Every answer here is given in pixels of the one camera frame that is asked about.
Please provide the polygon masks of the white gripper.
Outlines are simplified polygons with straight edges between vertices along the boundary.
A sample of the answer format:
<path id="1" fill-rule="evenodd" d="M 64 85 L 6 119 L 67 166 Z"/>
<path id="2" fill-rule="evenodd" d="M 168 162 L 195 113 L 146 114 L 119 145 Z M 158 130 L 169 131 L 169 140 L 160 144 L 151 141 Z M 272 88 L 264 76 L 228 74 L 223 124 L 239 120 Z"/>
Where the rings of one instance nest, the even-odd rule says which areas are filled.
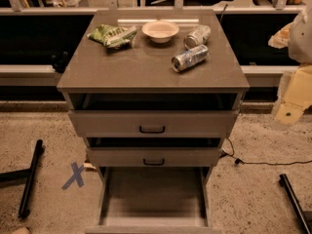
<path id="1" fill-rule="evenodd" d="M 272 127 L 286 130 L 312 105 L 312 65 L 301 65 L 290 74 L 290 81 L 282 95 L 282 102 L 276 101 L 272 109 Z"/>

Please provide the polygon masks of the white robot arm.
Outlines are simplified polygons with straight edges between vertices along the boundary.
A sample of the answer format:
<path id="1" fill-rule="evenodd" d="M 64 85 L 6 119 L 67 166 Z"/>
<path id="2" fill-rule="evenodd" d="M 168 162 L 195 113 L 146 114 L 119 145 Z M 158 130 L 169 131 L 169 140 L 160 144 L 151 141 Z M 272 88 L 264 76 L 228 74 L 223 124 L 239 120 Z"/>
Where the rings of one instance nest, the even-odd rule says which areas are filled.
<path id="1" fill-rule="evenodd" d="M 297 70 L 282 75 L 271 112 L 274 127 L 286 129 L 312 105 L 312 6 L 307 5 L 268 44 L 277 49 L 287 47 L 289 57 L 299 63 Z"/>

